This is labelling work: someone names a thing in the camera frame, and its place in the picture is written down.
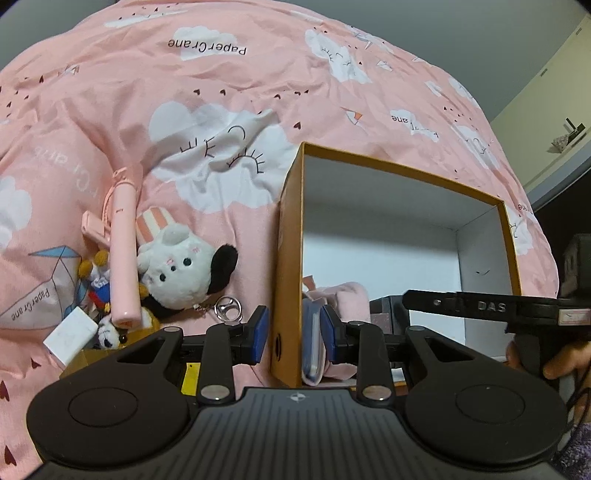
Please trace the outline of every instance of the striped hat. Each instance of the striped hat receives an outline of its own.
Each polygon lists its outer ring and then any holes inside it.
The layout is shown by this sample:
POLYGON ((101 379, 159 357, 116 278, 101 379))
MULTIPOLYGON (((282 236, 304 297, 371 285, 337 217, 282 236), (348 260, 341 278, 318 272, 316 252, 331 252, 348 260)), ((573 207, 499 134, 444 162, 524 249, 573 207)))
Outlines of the striped hat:
POLYGON ((171 223, 175 223, 175 221, 167 209, 161 207, 149 208, 135 220, 135 235, 138 245, 151 242, 160 230, 171 223))

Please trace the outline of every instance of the cardboard box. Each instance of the cardboard box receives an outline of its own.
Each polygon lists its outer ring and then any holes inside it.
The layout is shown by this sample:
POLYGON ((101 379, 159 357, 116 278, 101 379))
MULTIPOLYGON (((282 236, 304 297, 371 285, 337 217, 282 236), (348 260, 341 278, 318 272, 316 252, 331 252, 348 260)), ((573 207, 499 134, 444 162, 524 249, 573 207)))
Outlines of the cardboard box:
MULTIPOLYGON (((302 144, 280 203, 271 371, 301 385, 301 281, 364 285, 369 298, 410 289, 520 295, 515 247, 499 198, 414 168, 302 144)), ((411 312, 492 357, 503 323, 411 312)))
MULTIPOLYGON (((119 348, 125 348, 127 345, 131 345, 142 338, 146 338, 148 335, 152 335, 154 332, 160 330, 160 322, 156 319, 152 319, 152 326, 150 328, 134 330, 127 333, 127 343, 121 345, 119 348)), ((72 359, 72 361, 65 367, 64 371, 60 374, 60 378, 65 378, 74 372, 77 372, 81 368, 88 367, 89 365, 97 362, 108 356, 110 353, 116 350, 99 350, 93 348, 84 348, 72 359)))

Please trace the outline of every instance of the plush toy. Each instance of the plush toy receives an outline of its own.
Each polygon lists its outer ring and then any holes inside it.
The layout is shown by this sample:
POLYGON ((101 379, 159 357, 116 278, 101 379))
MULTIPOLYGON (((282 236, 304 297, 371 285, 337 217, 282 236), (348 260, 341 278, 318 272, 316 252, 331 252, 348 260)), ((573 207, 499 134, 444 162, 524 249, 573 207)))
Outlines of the plush toy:
POLYGON ((215 250, 188 226, 171 222, 138 250, 140 281, 147 289, 142 305, 159 320, 197 306, 228 285, 237 262, 236 248, 215 250))
POLYGON ((78 277, 89 282, 88 295, 102 314, 111 311, 111 271, 108 264, 109 252, 99 250, 93 260, 83 260, 78 266, 78 277))
POLYGON ((132 344, 138 340, 154 333, 160 328, 160 324, 152 313, 142 308, 142 323, 135 329, 118 329, 111 322, 111 316, 103 317, 99 322, 97 332, 98 347, 102 350, 117 350, 127 343, 132 344))

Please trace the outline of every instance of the wall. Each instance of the wall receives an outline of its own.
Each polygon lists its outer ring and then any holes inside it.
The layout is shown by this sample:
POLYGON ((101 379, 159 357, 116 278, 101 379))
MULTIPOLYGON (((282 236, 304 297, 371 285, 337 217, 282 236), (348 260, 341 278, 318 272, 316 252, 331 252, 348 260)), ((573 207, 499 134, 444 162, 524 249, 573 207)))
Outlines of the wall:
POLYGON ((19 0, 0 18, 0 70, 20 52, 65 32, 115 0, 19 0))
POLYGON ((292 0, 456 77, 492 120, 583 19, 575 0, 292 0))

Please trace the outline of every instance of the black cable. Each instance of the black cable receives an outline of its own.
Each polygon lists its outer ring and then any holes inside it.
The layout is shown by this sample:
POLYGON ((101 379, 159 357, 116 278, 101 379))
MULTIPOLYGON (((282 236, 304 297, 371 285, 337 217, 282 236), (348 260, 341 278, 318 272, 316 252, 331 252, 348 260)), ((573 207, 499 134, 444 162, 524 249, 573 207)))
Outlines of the black cable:
POLYGON ((574 391, 572 393, 572 395, 570 396, 570 398, 568 399, 568 401, 566 402, 566 407, 567 409, 570 411, 571 408, 573 408, 575 406, 575 404, 580 400, 579 397, 579 391, 581 390, 581 387, 584 385, 585 381, 587 380, 587 377, 589 376, 589 371, 591 370, 591 362, 589 362, 587 364, 587 368, 585 369, 583 375, 581 376, 581 378, 579 378, 579 380, 575 383, 574 386, 574 391))
POLYGON ((577 395, 577 398, 574 403, 576 404, 583 397, 583 395, 587 395, 587 400, 585 401, 585 408, 583 410, 583 414, 581 415, 581 419, 579 420, 579 423, 577 423, 577 426, 574 428, 574 430, 570 433, 569 441, 566 442, 566 445, 564 445, 562 450, 560 450, 558 452, 559 454, 562 454, 567 448, 570 447, 570 445, 573 443, 574 438, 576 437, 579 430, 581 429, 583 423, 585 423, 585 419, 587 418, 587 414, 589 414, 589 409, 591 408, 591 388, 590 387, 585 387, 584 389, 582 389, 581 392, 579 393, 579 395, 577 395))
POLYGON ((584 395, 587 396, 587 399, 585 400, 585 408, 583 409, 583 414, 581 415, 581 418, 577 423, 576 427, 574 427, 573 429, 574 420, 570 421, 567 425, 565 434, 570 431, 570 438, 568 442, 566 442, 566 445, 564 445, 562 450, 558 452, 558 454, 562 454, 567 448, 570 447, 570 445, 573 442, 573 439, 580 431, 583 423, 585 423, 585 420, 587 419, 587 415, 589 414, 589 409, 591 408, 591 388, 585 387, 581 390, 581 387, 584 385, 585 381, 587 380, 587 377, 589 376, 589 371, 591 371, 591 362, 587 364, 587 368, 585 368, 583 375, 575 383, 574 391, 566 403, 566 409, 567 411, 570 411, 572 408, 576 406, 576 404, 579 402, 581 398, 583 398, 584 395))

